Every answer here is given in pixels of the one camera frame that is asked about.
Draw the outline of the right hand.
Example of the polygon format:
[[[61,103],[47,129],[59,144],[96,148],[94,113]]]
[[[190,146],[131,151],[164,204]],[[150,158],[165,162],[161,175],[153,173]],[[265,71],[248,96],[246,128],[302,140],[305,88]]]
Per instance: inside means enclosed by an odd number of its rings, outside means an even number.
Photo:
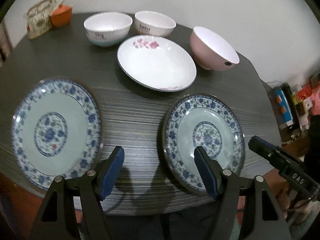
[[[289,183],[278,174],[278,170],[275,168],[267,172],[264,175],[264,179],[267,181],[272,193],[275,195],[275,198],[283,211],[284,217],[287,218],[288,213],[285,212],[285,210],[290,208],[292,202],[289,197],[291,191]],[[310,215],[311,210],[312,202],[309,202],[300,209],[297,209],[295,211],[295,213],[297,213],[297,217],[295,218],[294,223],[303,223],[308,215]]]

